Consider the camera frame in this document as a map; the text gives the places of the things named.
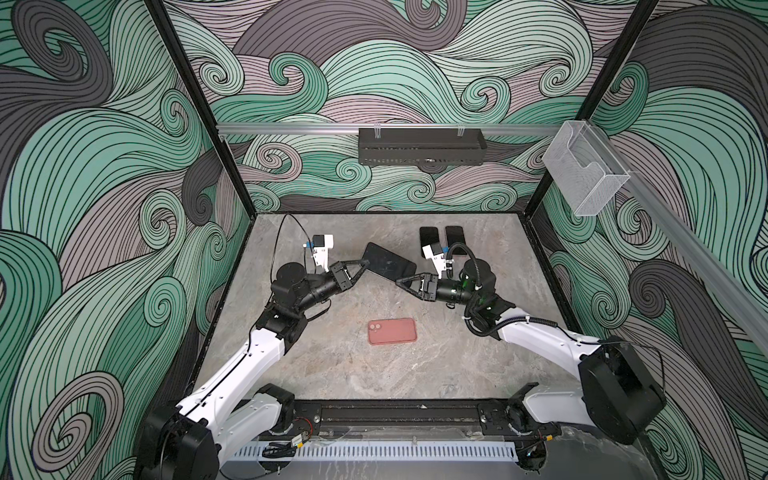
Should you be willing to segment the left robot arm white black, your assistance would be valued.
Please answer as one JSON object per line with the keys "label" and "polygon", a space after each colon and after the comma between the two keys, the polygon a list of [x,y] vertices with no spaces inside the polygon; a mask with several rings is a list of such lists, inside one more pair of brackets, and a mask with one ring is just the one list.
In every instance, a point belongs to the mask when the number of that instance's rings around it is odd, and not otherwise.
{"label": "left robot arm white black", "polygon": [[338,261],[317,274],[296,262],[281,266],[240,349],[189,396],[146,418],[134,478],[214,479],[258,434],[290,428],[291,393],[270,387],[250,401],[244,397],[298,341],[310,321],[307,310],[351,289],[368,266],[365,259]]}

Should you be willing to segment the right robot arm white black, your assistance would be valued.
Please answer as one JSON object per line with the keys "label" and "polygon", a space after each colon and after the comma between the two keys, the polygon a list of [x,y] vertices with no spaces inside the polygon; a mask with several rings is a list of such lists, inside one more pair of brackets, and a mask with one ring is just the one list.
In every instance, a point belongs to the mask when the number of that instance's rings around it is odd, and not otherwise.
{"label": "right robot arm white black", "polygon": [[512,425],[529,431],[538,424],[583,425],[624,445],[635,442],[667,405],[639,345],[613,336],[598,339],[536,317],[496,291],[496,276],[484,260],[469,260],[457,277],[418,273],[396,285],[425,302],[463,308],[469,332],[523,347],[577,380],[567,388],[530,385],[510,400]]}

